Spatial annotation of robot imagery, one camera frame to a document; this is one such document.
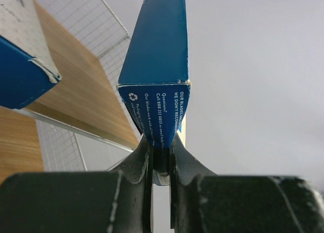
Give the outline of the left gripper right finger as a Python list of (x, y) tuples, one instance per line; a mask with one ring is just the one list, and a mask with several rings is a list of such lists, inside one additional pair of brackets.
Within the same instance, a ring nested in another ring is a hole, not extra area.
[(323, 198), (300, 177), (217, 175), (178, 136), (169, 162), (175, 232), (323, 232)]

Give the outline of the white blue razor box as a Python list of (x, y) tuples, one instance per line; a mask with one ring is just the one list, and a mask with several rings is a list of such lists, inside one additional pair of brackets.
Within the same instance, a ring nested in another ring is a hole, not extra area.
[(1, 0), (1, 106), (25, 108), (61, 79), (33, 0)]

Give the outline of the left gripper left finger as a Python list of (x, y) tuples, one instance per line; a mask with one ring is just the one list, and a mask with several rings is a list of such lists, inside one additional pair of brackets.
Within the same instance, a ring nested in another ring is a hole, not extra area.
[(110, 171), (16, 173), (1, 184), (1, 232), (151, 232), (153, 147)]

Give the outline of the blue Harry's razor box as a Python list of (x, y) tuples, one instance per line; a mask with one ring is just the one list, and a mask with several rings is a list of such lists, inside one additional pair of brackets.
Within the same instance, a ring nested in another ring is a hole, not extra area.
[(171, 146), (190, 89), (185, 0), (144, 0), (117, 90), (153, 147)]

